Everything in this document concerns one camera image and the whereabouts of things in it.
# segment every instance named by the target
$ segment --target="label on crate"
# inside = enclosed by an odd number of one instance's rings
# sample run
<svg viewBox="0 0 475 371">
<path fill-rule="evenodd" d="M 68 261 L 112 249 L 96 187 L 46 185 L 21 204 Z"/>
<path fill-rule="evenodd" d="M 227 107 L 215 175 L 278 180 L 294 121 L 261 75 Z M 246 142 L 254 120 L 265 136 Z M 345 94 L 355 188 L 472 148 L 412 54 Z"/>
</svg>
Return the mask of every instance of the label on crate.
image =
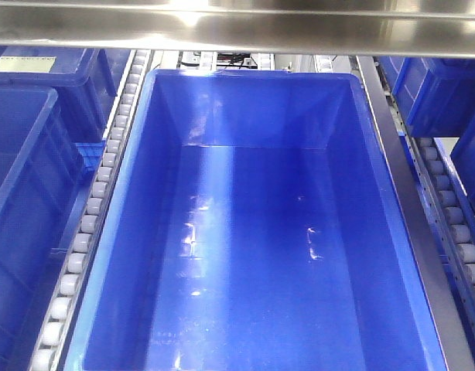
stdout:
<svg viewBox="0 0 475 371">
<path fill-rule="evenodd" d="M 55 56 L 1 56 L 0 72 L 47 73 L 55 59 Z"/>
</svg>

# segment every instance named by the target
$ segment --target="blue crate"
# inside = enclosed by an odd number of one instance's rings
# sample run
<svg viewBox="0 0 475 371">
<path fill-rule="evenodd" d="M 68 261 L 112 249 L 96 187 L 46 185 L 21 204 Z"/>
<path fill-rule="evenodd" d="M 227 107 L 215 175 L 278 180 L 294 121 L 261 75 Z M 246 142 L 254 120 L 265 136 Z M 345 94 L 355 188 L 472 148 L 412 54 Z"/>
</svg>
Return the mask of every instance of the blue crate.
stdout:
<svg viewBox="0 0 475 371">
<path fill-rule="evenodd" d="M 12 358 L 82 173 L 56 101 L 50 88 L 0 87 L 0 369 Z"/>
<path fill-rule="evenodd" d="M 100 143 L 76 143 L 84 161 L 85 172 L 95 172 L 100 165 L 101 156 L 104 154 L 105 141 Z"/>
<path fill-rule="evenodd" d="M 405 58 L 391 87 L 413 137 L 459 137 L 475 114 L 475 61 Z"/>
<path fill-rule="evenodd" d="M 351 75 L 150 73 L 64 369 L 446 369 L 369 117 Z"/>
<path fill-rule="evenodd" d="M 0 46 L 1 56 L 56 57 L 48 73 L 0 72 L 0 83 L 54 87 L 72 140 L 101 140 L 129 50 Z"/>
<path fill-rule="evenodd" d="M 451 159 L 475 208 L 475 116 L 454 146 Z"/>
</svg>

